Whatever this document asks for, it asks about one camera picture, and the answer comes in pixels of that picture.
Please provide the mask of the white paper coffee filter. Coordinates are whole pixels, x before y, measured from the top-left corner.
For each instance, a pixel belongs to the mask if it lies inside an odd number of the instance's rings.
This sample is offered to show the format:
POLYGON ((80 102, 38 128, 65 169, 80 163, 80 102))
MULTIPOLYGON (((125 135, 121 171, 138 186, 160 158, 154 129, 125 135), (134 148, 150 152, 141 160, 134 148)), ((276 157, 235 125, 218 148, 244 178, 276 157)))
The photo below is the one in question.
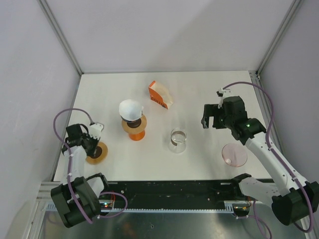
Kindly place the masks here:
POLYGON ((119 104, 119 114, 128 120, 139 120, 144 107, 138 101, 127 99, 119 104))

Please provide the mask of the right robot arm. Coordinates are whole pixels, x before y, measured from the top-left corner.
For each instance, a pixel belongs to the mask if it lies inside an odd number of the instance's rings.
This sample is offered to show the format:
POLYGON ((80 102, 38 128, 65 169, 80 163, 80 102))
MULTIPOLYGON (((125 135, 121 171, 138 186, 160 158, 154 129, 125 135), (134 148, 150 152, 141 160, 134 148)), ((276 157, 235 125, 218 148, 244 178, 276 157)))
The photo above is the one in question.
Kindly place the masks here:
POLYGON ((319 206, 319 184, 309 182, 297 172, 276 146, 267 138, 266 128, 256 118, 249 118, 244 101, 230 96, 219 104, 205 104, 201 124, 213 128, 229 129, 232 136, 251 151, 267 170, 275 187, 258 181, 245 173, 236 176, 230 195, 241 200, 250 196, 270 207, 276 218, 288 226, 308 216, 313 217, 319 206))

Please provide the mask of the clear glass carafe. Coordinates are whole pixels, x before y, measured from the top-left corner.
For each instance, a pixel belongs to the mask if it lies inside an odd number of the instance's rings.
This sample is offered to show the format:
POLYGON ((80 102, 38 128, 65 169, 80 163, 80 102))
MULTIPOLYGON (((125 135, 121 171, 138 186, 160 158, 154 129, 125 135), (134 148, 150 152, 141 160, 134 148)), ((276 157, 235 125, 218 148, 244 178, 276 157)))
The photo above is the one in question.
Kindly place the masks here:
POLYGON ((179 154, 186 149, 187 134, 181 128, 174 128, 170 133, 170 141, 168 148, 171 152, 179 154))

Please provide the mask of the blue glass dripper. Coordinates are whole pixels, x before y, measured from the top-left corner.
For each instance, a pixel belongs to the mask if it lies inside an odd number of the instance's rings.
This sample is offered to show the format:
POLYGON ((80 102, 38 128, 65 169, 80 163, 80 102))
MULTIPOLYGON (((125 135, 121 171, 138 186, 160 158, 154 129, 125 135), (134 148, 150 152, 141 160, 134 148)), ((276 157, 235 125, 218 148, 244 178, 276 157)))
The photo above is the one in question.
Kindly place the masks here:
POLYGON ((122 117, 121 116, 121 119, 123 120, 123 121, 125 121, 125 122, 128 122, 128 123, 132 123, 132 122, 136 122, 137 121, 137 119, 125 119, 124 117, 122 117))

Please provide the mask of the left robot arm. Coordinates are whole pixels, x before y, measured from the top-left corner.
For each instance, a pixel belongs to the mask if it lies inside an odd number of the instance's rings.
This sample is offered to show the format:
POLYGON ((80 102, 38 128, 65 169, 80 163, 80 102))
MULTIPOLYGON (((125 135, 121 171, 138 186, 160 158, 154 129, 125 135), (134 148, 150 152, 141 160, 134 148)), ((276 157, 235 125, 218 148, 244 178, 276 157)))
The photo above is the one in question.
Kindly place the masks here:
POLYGON ((50 192, 63 224, 71 228, 92 219, 101 212, 99 199, 109 196, 110 186, 102 173, 84 177, 88 157, 97 158, 103 152, 98 145, 104 125, 73 124, 66 128, 62 154, 68 158, 59 186, 50 192))

